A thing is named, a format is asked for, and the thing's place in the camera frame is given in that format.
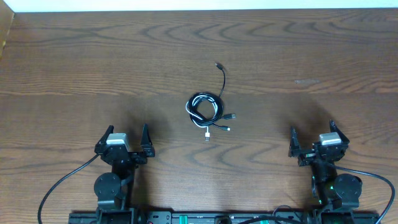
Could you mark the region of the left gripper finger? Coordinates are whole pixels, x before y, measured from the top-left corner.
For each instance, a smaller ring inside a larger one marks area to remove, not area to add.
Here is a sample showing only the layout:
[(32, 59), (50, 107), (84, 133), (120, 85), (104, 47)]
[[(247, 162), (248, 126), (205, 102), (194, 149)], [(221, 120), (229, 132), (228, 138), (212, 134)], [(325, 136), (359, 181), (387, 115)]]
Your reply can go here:
[(142, 129), (141, 148), (143, 150), (152, 150), (152, 141), (149, 135), (148, 125), (145, 123)]
[(99, 139), (99, 141), (96, 143), (96, 148), (97, 149), (102, 149), (106, 145), (106, 140), (108, 139), (110, 134), (113, 134), (114, 126), (109, 125), (103, 136)]

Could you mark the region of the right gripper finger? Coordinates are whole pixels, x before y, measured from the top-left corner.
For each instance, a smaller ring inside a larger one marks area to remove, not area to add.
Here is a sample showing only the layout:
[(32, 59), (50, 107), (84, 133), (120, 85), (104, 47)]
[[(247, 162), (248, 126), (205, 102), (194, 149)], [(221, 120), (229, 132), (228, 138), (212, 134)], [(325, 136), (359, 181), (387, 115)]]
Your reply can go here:
[(330, 131), (332, 133), (337, 133), (343, 144), (349, 144), (349, 139), (344, 135), (344, 133), (337, 127), (336, 123), (331, 119), (329, 121)]
[(290, 127), (290, 151), (299, 151), (300, 143), (298, 140), (297, 132), (293, 126)]

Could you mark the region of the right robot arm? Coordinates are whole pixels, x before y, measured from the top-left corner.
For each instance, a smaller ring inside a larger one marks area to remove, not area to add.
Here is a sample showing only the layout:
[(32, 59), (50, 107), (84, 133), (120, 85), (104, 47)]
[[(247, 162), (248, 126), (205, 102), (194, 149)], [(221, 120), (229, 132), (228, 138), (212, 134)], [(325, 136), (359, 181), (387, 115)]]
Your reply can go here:
[(353, 210), (359, 207), (362, 180), (351, 174), (337, 174), (335, 162), (341, 160), (349, 146), (349, 139), (336, 123), (329, 121), (330, 132), (320, 134), (310, 149), (301, 147), (295, 128), (290, 128), (289, 157), (296, 157), (298, 165), (310, 166), (312, 194), (320, 201), (304, 215), (307, 223), (354, 222)]

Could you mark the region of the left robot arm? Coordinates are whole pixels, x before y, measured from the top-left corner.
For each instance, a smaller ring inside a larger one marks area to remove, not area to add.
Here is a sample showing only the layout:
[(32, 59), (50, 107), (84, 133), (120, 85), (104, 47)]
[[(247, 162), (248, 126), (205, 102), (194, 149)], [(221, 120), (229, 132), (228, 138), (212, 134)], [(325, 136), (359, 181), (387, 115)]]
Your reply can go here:
[(148, 125), (143, 125), (141, 150), (130, 150), (125, 133), (115, 133), (110, 125), (95, 145), (95, 154), (111, 166), (111, 172), (101, 174), (95, 181), (98, 198), (96, 223), (145, 223), (147, 218), (137, 208), (129, 206), (135, 171), (147, 159), (155, 156)]

